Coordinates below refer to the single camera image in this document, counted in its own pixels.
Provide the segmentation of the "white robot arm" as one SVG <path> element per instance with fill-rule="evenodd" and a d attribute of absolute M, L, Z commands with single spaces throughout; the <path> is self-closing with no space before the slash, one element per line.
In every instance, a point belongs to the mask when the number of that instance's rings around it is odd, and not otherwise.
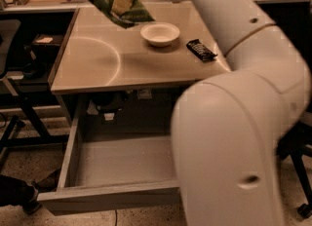
<path fill-rule="evenodd" d="M 229 72 L 175 104 L 172 152 L 188 226 L 284 226 L 275 149 L 311 97 L 308 66 L 253 0 L 191 0 Z"/>

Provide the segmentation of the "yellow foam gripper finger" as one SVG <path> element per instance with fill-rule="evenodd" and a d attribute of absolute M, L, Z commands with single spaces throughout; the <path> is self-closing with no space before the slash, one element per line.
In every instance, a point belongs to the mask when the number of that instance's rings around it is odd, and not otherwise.
<path fill-rule="evenodd" d="M 111 14 L 120 17 L 130 10 L 134 0 L 113 0 Z"/>

